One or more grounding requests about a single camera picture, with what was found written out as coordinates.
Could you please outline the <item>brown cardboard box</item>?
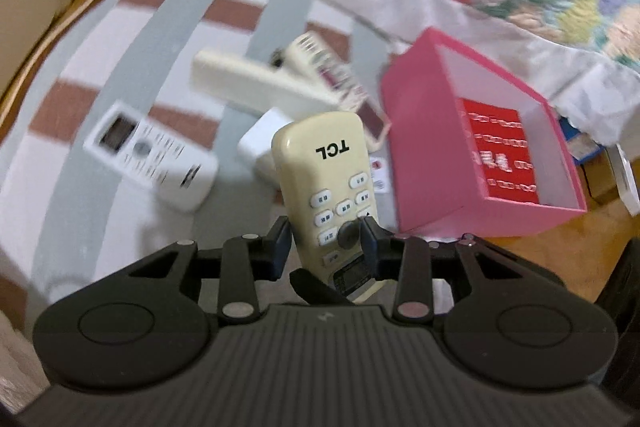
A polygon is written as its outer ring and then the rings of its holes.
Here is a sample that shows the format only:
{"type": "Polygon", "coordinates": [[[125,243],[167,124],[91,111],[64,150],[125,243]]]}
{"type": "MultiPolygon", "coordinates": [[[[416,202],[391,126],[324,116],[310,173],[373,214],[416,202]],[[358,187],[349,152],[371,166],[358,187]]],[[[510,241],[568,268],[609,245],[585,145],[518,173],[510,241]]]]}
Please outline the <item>brown cardboard box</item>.
{"type": "Polygon", "coordinates": [[[618,199],[618,188],[608,154],[602,152],[582,165],[587,191],[592,200],[606,205],[618,199]]]}

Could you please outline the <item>blue box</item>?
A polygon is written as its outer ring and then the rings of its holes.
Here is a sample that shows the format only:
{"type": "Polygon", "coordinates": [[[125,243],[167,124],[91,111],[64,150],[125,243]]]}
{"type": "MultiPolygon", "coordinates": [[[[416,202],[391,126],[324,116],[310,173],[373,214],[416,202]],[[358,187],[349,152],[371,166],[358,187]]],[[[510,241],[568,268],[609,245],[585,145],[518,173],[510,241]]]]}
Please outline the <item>blue box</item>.
{"type": "Polygon", "coordinates": [[[594,142],[588,134],[573,127],[567,118],[561,117],[559,125],[564,135],[567,150],[570,152],[576,166],[585,164],[602,153],[604,147],[594,142]]]}

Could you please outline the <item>white flat box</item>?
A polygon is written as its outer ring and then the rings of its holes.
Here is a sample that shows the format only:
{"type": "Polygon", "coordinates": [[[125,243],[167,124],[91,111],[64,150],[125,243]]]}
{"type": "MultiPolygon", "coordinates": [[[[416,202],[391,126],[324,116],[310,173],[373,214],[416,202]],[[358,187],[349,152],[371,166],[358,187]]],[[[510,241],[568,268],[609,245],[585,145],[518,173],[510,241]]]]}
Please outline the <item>white flat box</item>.
{"type": "Polygon", "coordinates": [[[606,153],[616,182],[618,196],[631,217],[636,217],[640,213],[640,198],[631,162],[618,144],[608,146],[606,153]]]}

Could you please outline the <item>white TCL remote with screen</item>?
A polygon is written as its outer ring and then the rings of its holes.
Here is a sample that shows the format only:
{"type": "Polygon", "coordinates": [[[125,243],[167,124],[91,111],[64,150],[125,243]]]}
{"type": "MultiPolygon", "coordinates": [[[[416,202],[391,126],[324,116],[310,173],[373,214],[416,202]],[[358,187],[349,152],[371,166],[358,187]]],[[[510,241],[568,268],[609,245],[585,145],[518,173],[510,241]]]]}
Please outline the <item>white TCL remote with screen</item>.
{"type": "Polygon", "coordinates": [[[213,152],[121,101],[89,132],[84,149],[182,212],[201,207],[219,167],[213,152]]]}

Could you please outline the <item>red glasses-print card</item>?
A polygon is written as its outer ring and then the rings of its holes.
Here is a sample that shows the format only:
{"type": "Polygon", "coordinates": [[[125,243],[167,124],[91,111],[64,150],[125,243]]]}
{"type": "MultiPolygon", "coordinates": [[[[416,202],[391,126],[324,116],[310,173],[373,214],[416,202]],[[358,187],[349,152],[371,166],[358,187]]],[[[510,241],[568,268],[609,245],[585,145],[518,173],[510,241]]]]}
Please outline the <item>red glasses-print card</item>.
{"type": "Polygon", "coordinates": [[[467,98],[462,98],[461,103],[488,196],[537,205],[535,170],[520,114],[512,108],[467,98]]]}

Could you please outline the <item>long cream remote control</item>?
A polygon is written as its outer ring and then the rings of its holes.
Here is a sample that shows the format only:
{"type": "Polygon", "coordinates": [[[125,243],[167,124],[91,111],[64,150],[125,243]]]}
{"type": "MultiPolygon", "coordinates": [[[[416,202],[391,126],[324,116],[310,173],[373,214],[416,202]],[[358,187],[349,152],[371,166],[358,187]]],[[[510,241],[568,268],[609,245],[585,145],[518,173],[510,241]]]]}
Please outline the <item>long cream remote control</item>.
{"type": "Polygon", "coordinates": [[[335,95],[302,77],[211,48],[194,55],[190,83],[201,94],[255,115],[276,108],[288,118],[299,120],[340,109],[335,95]]]}

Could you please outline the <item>small white box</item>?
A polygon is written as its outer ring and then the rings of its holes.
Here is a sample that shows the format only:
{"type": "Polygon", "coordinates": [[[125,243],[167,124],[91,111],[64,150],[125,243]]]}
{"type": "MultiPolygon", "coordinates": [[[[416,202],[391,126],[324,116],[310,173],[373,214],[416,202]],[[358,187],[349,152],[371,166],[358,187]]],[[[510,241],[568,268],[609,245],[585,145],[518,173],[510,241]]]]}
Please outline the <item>small white box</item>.
{"type": "Polygon", "coordinates": [[[280,183],[271,153],[271,142],[274,135],[291,122],[292,119],[280,109],[270,108],[245,132],[238,144],[238,154],[245,165],[275,187],[279,187],[280,183]]]}

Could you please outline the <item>cream TCL remote control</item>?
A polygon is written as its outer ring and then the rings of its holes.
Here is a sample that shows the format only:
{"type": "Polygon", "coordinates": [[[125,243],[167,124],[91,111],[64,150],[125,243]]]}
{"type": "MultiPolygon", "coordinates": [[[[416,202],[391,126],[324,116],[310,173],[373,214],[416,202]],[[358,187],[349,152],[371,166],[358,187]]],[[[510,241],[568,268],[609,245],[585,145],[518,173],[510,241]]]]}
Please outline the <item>cream TCL remote control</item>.
{"type": "Polygon", "coordinates": [[[360,246],[359,220],[378,215],[360,118],[323,113],[287,124],[271,154],[302,267],[353,303],[384,284],[360,246]]]}

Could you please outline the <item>cream Qunda remote purple buttons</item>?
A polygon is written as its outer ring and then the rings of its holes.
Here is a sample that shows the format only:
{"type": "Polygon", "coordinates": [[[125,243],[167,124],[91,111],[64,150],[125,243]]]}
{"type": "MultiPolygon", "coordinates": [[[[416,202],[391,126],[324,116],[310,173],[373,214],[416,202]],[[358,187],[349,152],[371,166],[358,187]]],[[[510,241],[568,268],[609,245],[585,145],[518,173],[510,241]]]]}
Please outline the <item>cream Qunda remote purple buttons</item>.
{"type": "Polygon", "coordinates": [[[270,64],[283,67],[338,98],[341,110],[357,114],[361,119],[368,150],[371,153],[381,150],[390,131],[388,117],[318,32],[307,31],[285,48],[276,49],[270,64]]]}

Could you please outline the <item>pink cardboard box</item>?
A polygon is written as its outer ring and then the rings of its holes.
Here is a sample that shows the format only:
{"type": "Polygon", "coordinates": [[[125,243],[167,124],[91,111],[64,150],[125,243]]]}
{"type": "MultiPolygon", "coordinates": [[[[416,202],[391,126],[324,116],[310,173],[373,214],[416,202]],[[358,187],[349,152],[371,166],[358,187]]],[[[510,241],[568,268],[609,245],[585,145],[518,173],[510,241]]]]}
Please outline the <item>pink cardboard box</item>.
{"type": "Polygon", "coordinates": [[[427,236],[537,234],[587,210],[582,184],[547,101],[489,58],[435,28],[423,31],[380,82],[398,229],[427,236]],[[515,109],[539,202],[488,196],[462,98],[515,109]]]}

